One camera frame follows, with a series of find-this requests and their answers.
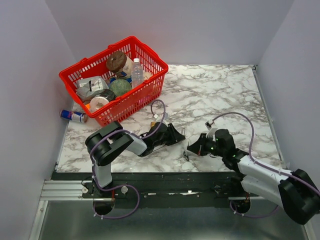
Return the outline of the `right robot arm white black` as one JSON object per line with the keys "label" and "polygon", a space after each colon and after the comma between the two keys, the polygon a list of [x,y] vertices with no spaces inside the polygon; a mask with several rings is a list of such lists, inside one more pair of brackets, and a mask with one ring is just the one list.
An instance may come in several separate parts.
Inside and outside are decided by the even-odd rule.
{"label": "right robot arm white black", "polygon": [[296,223],[305,225],[320,212],[320,196],[310,176],[302,169],[290,171],[251,159],[248,152],[236,147],[227,129],[218,129],[214,135],[202,133],[187,146],[198,156],[220,157],[224,165],[240,174],[230,183],[230,191],[241,196],[252,193],[283,208]]}

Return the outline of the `key with robot keychain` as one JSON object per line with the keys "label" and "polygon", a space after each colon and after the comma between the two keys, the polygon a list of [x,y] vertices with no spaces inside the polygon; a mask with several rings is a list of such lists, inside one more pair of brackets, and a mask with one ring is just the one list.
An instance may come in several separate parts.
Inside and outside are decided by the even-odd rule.
{"label": "key with robot keychain", "polygon": [[187,144],[182,148],[182,156],[187,162],[190,161],[189,152],[188,152],[189,143],[190,142],[188,141]]}

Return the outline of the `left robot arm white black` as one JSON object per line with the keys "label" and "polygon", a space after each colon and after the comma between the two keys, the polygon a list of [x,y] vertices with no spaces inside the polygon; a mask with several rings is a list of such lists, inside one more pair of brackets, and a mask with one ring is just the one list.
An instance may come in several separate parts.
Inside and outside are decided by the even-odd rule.
{"label": "left robot arm white black", "polygon": [[171,146],[186,137],[179,133],[171,123],[156,122],[148,132],[136,135],[114,121],[85,140],[87,151],[92,161],[93,191],[101,198],[107,197],[111,191],[112,162],[125,150],[145,157],[158,146]]}

